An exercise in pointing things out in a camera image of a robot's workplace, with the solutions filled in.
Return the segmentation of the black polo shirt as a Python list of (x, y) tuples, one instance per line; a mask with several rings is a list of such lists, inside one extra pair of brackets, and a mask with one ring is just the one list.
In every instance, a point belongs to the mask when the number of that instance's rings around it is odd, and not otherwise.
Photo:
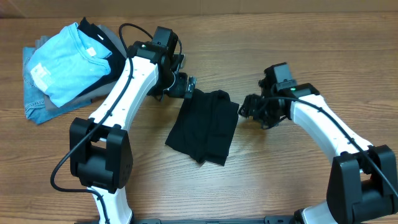
[(185, 99), (165, 144), (189, 155), (197, 163), (221, 166), (229, 156), (238, 122), (239, 105), (223, 90), (204, 93), (194, 90)]

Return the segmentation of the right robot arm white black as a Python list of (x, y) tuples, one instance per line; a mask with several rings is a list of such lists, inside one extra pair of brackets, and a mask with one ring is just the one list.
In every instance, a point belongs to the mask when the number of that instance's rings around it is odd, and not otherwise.
[(238, 111), (262, 128), (289, 119), (303, 128), (331, 163), (326, 200), (297, 210), (289, 223), (364, 223), (397, 213), (396, 156), (387, 145), (374, 146), (350, 129), (306, 83), (280, 89), (262, 87)]

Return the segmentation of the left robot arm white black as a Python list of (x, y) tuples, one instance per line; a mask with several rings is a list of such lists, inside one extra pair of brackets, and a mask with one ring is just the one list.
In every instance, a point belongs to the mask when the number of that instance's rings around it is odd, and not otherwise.
[(180, 44), (130, 46), (110, 94), (88, 119), (76, 118), (70, 126), (70, 172), (94, 197), (99, 223), (134, 223), (125, 188), (133, 165), (129, 130), (144, 98), (192, 96), (196, 80), (180, 72), (185, 56), (174, 52)]

